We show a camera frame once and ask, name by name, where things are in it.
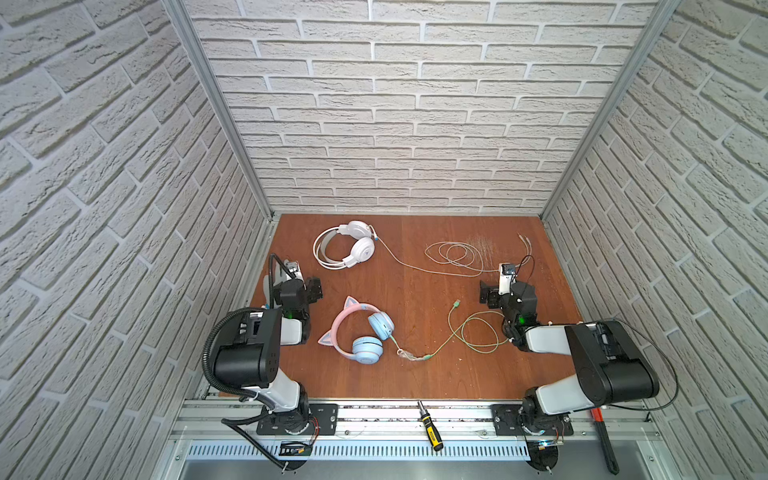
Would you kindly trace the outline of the pink blue cat-ear headphones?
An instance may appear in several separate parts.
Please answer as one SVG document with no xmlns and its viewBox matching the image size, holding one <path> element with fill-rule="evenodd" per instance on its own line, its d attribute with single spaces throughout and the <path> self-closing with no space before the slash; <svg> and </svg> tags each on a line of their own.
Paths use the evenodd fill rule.
<svg viewBox="0 0 768 480">
<path fill-rule="evenodd" d="M 367 314 L 367 321 L 372 329 L 371 335 L 356 338 L 351 350 L 343 349 L 338 341 L 338 332 L 344 321 L 355 313 Z M 383 343 L 393 339 L 395 324 L 391 317 L 379 308 L 359 302 L 352 296 L 347 296 L 343 309 L 334 318 L 331 327 L 321 336 L 318 344 L 334 348 L 341 356 L 362 365 L 377 363 L 383 352 Z"/>
</svg>

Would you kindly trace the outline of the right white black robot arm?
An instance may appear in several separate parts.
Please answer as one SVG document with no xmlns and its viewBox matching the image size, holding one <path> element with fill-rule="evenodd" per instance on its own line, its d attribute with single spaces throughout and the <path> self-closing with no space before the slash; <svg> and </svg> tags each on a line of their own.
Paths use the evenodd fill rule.
<svg viewBox="0 0 768 480">
<path fill-rule="evenodd" d="M 526 392 L 520 415 L 528 425 L 539 428 L 571 412 L 659 393 L 657 373 L 619 321 L 543 325 L 535 289 L 524 282 L 482 282 L 479 301 L 503 316 L 502 331 L 519 350 L 564 355 L 573 362 L 573 375 Z"/>
</svg>

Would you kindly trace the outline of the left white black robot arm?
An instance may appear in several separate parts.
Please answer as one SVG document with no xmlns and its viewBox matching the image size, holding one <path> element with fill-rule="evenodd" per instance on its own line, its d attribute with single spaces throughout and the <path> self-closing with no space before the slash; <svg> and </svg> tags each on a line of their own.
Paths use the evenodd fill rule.
<svg viewBox="0 0 768 480">
<path fill-rule="evenodd" d="M 309 306 L 323 297 L 317 277 L 265 279 L 262 307 L 234 310 L 207 337 L 201 358 L 204 376 L 215 389 L 258 401 L 269 414 L 301 425 L 310 421 L 306 389 L 280 369 L 283 346 L 308 342 Z"/>
</svg>

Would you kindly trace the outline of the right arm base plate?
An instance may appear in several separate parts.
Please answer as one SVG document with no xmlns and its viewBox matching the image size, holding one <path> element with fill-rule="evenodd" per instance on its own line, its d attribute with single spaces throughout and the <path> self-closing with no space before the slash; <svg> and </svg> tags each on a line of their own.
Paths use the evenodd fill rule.
<svg viewBox="0 0 768 480">
<path fill-rule="evenodd" d="M 521 403 L 492 404 L 491 418 L 497 436 L 572 436 L 567 414 L 545 415 Z"/>
</svg>

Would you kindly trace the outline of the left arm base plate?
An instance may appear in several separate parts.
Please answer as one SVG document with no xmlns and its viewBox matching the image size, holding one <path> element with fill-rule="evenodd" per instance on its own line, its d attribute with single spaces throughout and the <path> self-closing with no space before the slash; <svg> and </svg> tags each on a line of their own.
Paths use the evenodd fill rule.
<svg viewBox="0 0 768 480">
<path fill-rule="evenodd" d="M 319 436 L 336 433 L 339 405 L 336 403 L 310 403 L 306 412 L 273 413 L 258 422 L 256 432 L 260 436 Z"/>
</svg>

